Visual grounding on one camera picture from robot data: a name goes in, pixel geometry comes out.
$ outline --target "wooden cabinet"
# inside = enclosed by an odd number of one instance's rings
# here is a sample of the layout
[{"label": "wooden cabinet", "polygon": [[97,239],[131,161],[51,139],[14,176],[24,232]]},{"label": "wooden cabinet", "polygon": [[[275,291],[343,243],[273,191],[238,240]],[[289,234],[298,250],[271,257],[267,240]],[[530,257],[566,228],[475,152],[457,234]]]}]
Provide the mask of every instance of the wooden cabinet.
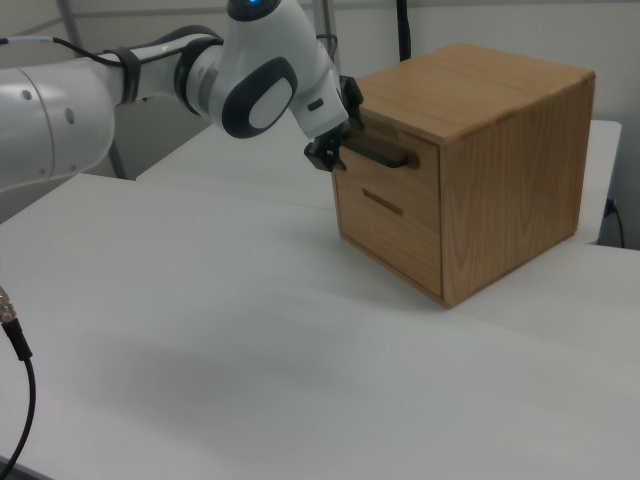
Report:
[{"label": "wooden cabinet", "polygon": [[[575,232],[592,71],[456,44],[358,84],[344,239],[453,306]],[[406,165],[376,159],[394,152]]]}]

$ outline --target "table surface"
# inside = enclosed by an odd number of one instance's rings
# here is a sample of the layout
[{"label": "table surface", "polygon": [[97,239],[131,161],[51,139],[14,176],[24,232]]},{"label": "table surface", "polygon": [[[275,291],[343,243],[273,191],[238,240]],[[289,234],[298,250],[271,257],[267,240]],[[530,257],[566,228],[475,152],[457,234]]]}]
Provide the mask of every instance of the table surface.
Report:
[{"label": "table surface", "polygon": [[[591,122],[580,219],[573,242],[598,240],[620,130],[617,122]],[[289,111],[269,131],[249,140],[234,139],[211,126],[137,181],[334,208],[331,177],[313,168],[303,155],[308,142]]]},{"label": "table surface", "polygon": [[[563,243],[444,310],[335,214],[79,175],[0,225],[56,479],[634,479],[640,253]],[[0,452],[26,411],[0,343]]]}]

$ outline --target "wooden drawer unit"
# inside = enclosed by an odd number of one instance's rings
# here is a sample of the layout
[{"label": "wooden drawer unit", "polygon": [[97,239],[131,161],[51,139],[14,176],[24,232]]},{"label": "wooden drawer unit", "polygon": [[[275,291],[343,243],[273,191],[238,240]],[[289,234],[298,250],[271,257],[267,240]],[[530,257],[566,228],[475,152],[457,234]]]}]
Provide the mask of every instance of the wooden drawer unit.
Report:
[{"label": "wooden drawer unit", "polygon": [[344,239],[453,306],[575,232],[592,71],[456,44],[358,84]]}]

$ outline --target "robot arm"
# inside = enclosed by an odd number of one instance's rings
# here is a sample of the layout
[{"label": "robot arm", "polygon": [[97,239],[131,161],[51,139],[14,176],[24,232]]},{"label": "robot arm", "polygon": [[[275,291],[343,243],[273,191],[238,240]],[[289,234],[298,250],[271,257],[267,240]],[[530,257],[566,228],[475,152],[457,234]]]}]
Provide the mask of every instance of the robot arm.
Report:
[{"label": "robot arm", "polygon": [[[229,0],[228,14],[224,44],[206,29],[181,29],[99,59],[0,70],[0,191],[97,164],[113,139],[113,106],[158,95],[236,138],[266,131],[290,108],[307,137],[317,137],[308,156],[326,157],[348,115],[335,68],[298,3]],[[339,159],[329,156],[314,164],[331,170]]]}]

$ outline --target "cabinet top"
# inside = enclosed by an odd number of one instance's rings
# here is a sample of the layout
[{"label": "cabinet top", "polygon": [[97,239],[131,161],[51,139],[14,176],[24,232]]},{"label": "cabinet top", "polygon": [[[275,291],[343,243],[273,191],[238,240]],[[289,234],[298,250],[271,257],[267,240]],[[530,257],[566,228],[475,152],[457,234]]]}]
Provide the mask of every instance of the cabinet top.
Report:
[{"label": "cabinet top", "polygon": [[457,43],[358,85],[366,115],[447,145],[594,78],[588,69]]}]

